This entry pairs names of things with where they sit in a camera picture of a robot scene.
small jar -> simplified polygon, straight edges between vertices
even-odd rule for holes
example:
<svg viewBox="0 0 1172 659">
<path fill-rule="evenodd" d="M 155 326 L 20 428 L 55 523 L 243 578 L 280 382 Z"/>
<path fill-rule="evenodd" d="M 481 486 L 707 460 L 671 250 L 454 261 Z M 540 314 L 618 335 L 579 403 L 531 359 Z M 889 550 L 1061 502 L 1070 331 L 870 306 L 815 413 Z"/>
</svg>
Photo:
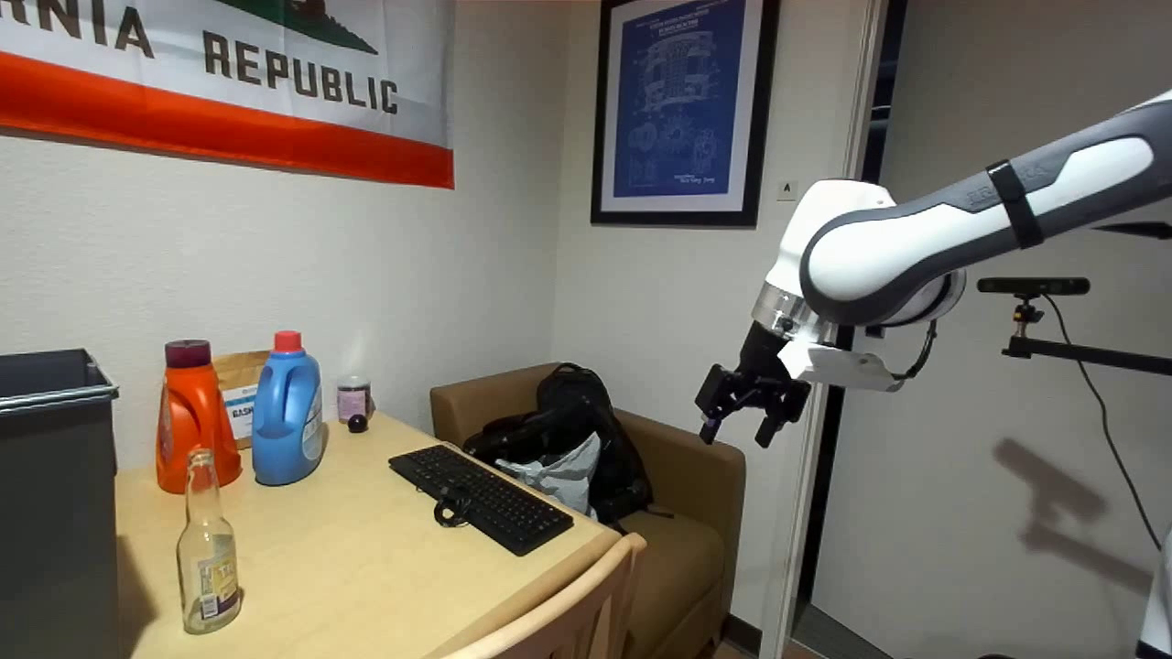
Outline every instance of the small jar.
<svg viewBox="0 0 1172 659">
<path fill-rule="evenodd" d="M 362 375 L 342 375 L 338 379 L 338 419 L 346 423 L 350 416 L 361 414 L 367 419 L 374 412 L 370 398 L 370 379 Z"/>
</svg>

cable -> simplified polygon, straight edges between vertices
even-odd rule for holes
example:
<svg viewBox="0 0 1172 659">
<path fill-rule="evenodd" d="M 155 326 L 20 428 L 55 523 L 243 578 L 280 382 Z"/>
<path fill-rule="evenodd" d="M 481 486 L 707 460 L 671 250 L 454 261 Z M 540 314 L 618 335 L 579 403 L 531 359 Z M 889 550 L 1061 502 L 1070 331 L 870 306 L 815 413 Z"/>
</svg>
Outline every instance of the cable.
<svg viewBox="0 0 1172 659">
<path fill-rule="evenodd" d="M 1067 345 L 1074 345 L 1070 340 L 1070 334 L 1067 333 L 1067 319 L 1062 317 L 1062 310 L 1058 308 L 1058 304 L 1054 301 L 1054 298 L 1043 293 L 1045 301 L 1050 303 L 1054 307 L 1054 314 L 1058 317 L 1058 327 L 1062 330 L 1062 338 L 1065 339 Z M 1115 440 L 1111 439 L 1111 430 L 1106 424 L 1106 403 L 1103 402 L 1103 396 L 1099 395 L 1098 388 L 1095 387 L 1095 382 L 1091 382 L 1091 376 L 1086 373 L 1086 367 L 1082 361 L 1075 360 L 1078 365 L 1078 371 L 1083 374 L 1083 380 L 1086 381 L 1086 386 L 1090 387 L 1091 393 L 1095 394 L 1095 400 L 1099 403 L 1101 420 L 1103 422 L 1103 436 L 1106 437 L 1106 446 L 1111 448 L 1111 455 L 1115 456 L 1115 463 L 1119 466 L 1119 471 L 1123 474 L 1123 480 L 1127 482 L 1127 489 L 1131 490 L 1131 498 L 1136 502 L 1136 509 L 1139 510 L 1139 517 L 1144 521 L 1144 528 L 1147 529 L 1147 536 L 1152 538 L 1152 544 L 1156 545 L 1158 551 L 1163 551 L 1159 538 L 1156 537 L 1156 531 L 1152 530 L 1152 523 L 1147 519 L 1147 511 L 1144 510 L 1144 502 L 1139 500 L 1139 492 L 1136 491 L 1136 483 L 1131 481 L 1131 474 L 1127 473 L 1127 468 L 1123 466 L 1123 458 L 1119 457 L 1119 449 L 1115 446 Z"/>
<path fill-rule="evenodd" d="M 932 344 L 936 340 L 936 321 L 933 320 L 928 324 L 928 333 L 924 337 L 924 347 L 920 348 L 920 356 L 915 358 L 915 364 L 907 369 L 906 373 L 899 375 L 892 375 L 895 380 L 911 380 L 920 374 L 920 369 L 924 365 L 928 362 L 928 355 L 932 354 Z"/>
</svg>

detergent bottle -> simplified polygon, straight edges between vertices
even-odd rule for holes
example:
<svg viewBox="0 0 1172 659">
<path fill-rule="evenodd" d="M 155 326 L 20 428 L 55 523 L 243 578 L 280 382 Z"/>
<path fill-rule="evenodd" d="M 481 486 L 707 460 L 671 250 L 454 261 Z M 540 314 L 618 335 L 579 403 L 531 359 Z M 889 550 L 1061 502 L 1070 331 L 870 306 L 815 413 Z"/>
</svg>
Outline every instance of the detergent bottle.
<svg viewBox="0 0 1172 659">
<path fill-rule="evenodd" d="M 216 474 L 226 485 L 240 476 L 240 454 L 212 367 L 211 344 L 202 339 L 171 341 L 163 352 L 166 372 L 155 441 L 158 485 L 183 494 L 188 485 L 188 454 L 197 448 L 212 451 Z"/>
<path fill-rule="evenodd" d="M 286 485 L 305 478 L 325 449 L 321 373 L 301 347 L 300 332 L 278 332 L 252 408 L 252 470 L 257 482 Z"/>
</svg>

blue detergent bottle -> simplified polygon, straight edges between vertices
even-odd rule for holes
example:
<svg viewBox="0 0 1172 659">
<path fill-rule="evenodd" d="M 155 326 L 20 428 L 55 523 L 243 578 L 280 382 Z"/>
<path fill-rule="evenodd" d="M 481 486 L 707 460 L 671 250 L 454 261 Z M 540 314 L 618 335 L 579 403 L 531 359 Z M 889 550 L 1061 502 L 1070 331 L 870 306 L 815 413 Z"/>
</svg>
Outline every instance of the blue detergent bottle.
<svg viewBox="0 0 1172 659">
<path fill-rule="evenodd" d="M 252 410 L 252 470 L 257 482 L 287 485 L 321 462 L 321 372 L 301 347 L 300 332 L 278 332 L 257 385 Z"/>
</svg>

chair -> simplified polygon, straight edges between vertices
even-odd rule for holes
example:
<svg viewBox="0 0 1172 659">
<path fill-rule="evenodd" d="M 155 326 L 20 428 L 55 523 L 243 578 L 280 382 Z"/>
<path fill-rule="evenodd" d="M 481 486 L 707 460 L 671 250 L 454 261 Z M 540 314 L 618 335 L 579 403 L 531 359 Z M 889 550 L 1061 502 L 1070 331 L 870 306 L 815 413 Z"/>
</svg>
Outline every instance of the chair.
<svg viewBox="0 0 1172 659">
<path fill-rule="evenodd" d="M 485 423 L 537 409 L 537 385 L 554 365 L 431 389 L 435 435 L 463 446 Z M 647 541 L 624 659 L 691 658 L 720 639 L 732 599 L 744 455 L 694 433 L 615 409 L 647 469 L 655 509 L 620 519 Z"/>
<path fill-rule="evenodd" d="M 624 536 L 537 609 L 447 659 L 619 659 L 639 578 L 639 555 L 646 548 L 639 535 Z"/>
</svg>

